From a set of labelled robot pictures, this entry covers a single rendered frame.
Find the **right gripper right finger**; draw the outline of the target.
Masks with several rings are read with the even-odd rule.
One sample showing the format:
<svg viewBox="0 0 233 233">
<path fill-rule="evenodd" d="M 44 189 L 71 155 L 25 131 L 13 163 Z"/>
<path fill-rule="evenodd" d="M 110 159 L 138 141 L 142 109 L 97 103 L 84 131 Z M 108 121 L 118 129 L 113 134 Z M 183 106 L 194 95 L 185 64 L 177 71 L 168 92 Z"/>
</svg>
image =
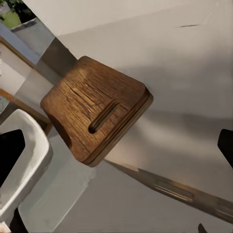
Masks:
<svg viewBox="0 0 233 233">
<path fill-rule="evenodd" d="M 233 168 L 233 131 L 222 129 L 217 146 Z"/>
</svg>

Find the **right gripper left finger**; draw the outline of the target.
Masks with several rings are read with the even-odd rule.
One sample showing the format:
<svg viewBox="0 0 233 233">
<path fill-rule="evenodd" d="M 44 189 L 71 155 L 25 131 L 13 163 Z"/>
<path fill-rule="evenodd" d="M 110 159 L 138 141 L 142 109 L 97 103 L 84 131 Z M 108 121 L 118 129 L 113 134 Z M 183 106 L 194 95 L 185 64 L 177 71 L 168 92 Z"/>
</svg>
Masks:
<svg viewBox="0 0 233 233">
<path fill-rule="evenodd" d="M 21 129 L 0 134 L 0 187 L 25 149 Z"/>
</svg>

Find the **bowl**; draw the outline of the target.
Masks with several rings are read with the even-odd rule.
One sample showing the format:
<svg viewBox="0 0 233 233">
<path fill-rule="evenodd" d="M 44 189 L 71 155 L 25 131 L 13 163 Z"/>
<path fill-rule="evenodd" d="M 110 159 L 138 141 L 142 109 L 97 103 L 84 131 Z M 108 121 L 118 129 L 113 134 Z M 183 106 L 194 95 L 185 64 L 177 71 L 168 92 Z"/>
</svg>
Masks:
<svg viewBox="0 0 233 233">
<path fill-rule="evenodd" d="M 18 129 L 22 130 L 25 149 L 0 187 L 0 224 L 27 197 L 53 157 L 53 149 L 45 132 L 33 117 L 20 109 L 0 125 L 0 134 Z"/>
</svg>

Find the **cutting board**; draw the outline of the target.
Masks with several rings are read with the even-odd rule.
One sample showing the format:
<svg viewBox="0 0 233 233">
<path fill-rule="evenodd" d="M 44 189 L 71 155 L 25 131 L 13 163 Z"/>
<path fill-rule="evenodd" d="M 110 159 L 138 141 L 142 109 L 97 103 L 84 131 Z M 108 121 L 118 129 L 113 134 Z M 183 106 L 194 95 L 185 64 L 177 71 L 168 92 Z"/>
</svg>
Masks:
<svg viewBox="0 0 233 233">
<path fill-rule="evenodd" d="M 41 100 L 40 106 L 75 159 L 87 165 L 149 96 L 142 82 L 83 56 Z M 94 133 L 117 104 L 118 109 Z"/>
</svg>

